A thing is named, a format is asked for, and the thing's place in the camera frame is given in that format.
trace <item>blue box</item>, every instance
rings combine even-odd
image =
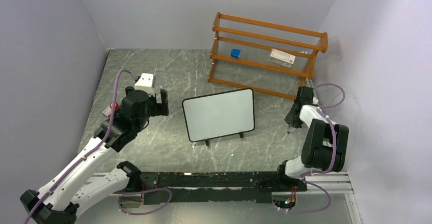
[[[241,57],[241,50],[240,49],[233,49],[231,50],[231,57],[235,59],[240,59]]]

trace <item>table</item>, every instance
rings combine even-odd
[[[111,49],[78,151],[106,119],[101,112],[112,100],[115,75],[119,69],[127,68],[156,76],[157,90],[168,90],[170,115],[150,118],[147,129],[103,164],[99,172],[110,172],[125,160],[141,171],[151,172],[275,171],[282,161],[299,156],[307,127],[292,129],[287,134],[284,122],[293,101],[262,93],[254,94],[255,130],[245,133],[243,139],[238,135],[213,139],[210,148],[204,142],[188,140],[183,99],[236,89],[207,82],[210,65],[209,50]],[[223,61],[214,76],[291,94],[296,93],[299,85],[294,76]],[[119,82],[118,103],[125,96],[124,88],[132,85],[133,80],[124,73]]]

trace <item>small whiteboard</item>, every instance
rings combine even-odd
[[[183,100],[191,142],[252,131],[255,128],[254,91],[240,89]]]

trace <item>gray floor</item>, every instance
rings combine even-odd
[[[167,89],[171,114],[153,117],[148,128],[139,133],[99,172],[110,172],[119,162],[128,160],[141,171],[274,171],[286,159],[299,156],[307,129],[286,133],[284,117],[292,100],[255,93],[255,130],[214,139],[211,147],[191,143],[187,137],[181,103],[183,99],[236,88],[208,83],[211,66],[209,50],[171,49],[112,49],[97,89],[93,107],[85,128],[79,151],[106,118],[101,113],[111,102],[114,77],[121,68],[135,73],[153,73],[156,88]],[[295,94],[298,78],[279,72],[219,62],[215,78]],[[117,102],[125,96],[124,88],[133,80],[123,74],[119,83]]]

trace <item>white wall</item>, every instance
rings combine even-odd
[[[22,223],[21,194],[76,154],[106,51],[80,0],[0,3],[0,223]]]
[[[365,224],[432,223],[432,0],[336,0],[315,84],[350,128],[346,168]],[[339,97],[318,91],[323,103]]]
[[[334,0],[83,0],[107,47],[205,48],[217,12],[318,30]]]

